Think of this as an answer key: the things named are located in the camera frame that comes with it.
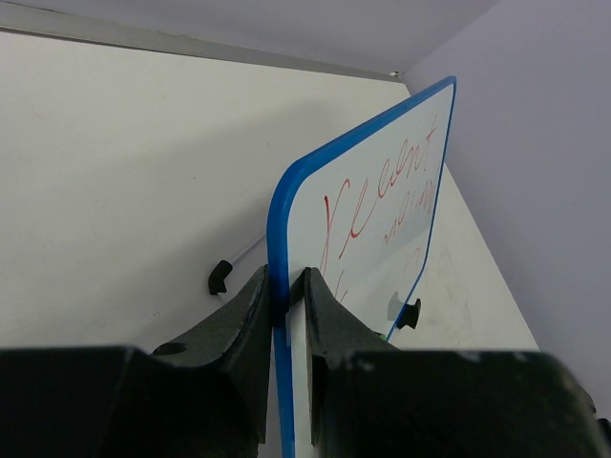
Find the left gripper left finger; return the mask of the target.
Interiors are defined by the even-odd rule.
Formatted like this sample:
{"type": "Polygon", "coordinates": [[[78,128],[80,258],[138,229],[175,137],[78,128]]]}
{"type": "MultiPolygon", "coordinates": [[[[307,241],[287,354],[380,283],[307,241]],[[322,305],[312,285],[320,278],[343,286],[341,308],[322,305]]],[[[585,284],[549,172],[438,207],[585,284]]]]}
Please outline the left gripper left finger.
{"type": "Polygon", "coordinates": [[[160,345],[153,355],[178,368],[215,369],[228,377],[255,442],[265,440],[270,370],[268,269],[255,271],[237,295],[206,319],[160,345]]]}

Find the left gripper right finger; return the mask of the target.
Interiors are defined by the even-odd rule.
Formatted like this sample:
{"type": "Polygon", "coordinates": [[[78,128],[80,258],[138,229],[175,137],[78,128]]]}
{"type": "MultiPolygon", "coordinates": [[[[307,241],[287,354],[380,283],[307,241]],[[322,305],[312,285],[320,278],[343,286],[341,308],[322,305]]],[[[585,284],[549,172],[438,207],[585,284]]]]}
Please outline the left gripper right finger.
{"type": "Polygon", "coordinates": [[[305,341],[310,443],[318,446],[330,367],[355,352],[396,348],[338,302],[317,268],[306,268],[297,290],[305,300],[305,341]]]}

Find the blue framed whiteboard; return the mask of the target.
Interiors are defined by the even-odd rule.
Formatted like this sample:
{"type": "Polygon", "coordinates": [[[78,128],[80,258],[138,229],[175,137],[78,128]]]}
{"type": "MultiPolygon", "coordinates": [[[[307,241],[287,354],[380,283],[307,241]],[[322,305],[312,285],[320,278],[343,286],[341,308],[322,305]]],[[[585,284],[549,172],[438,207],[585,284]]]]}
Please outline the blue framed whiteboard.
{"type": "Polygon", "coordinates": [[[266,224],[282,454],[313,454],[306,313],[297,281],[322,274],[331,296],[389,338],[430,251],[453,119],[446,77],[294,162],[266,224]]]}

